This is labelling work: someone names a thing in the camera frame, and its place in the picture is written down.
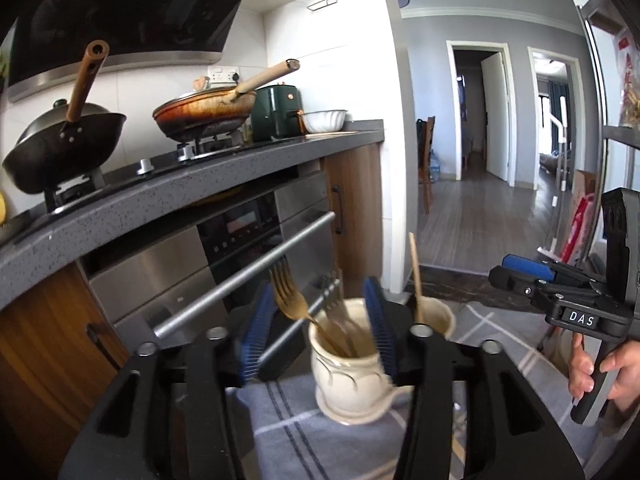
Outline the person's right hand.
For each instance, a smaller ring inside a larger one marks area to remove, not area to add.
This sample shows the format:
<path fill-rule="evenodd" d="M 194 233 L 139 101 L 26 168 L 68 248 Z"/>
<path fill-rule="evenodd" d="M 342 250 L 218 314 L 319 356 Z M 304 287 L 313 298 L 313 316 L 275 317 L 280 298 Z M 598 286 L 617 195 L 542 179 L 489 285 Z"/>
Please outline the person's right hand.
<path fill-rule="evenodd" d="M 617 372 L 608 400 L 623 414 L 633 412 L 639 405 L 640 344 L 627 341 L 611 352 L 600 364 L 602 373 Z M 594 364 L 582 348 L 582 334 L 574 334 L 568 361 L 568 391 L 576 400 L 594 388 Z"/>

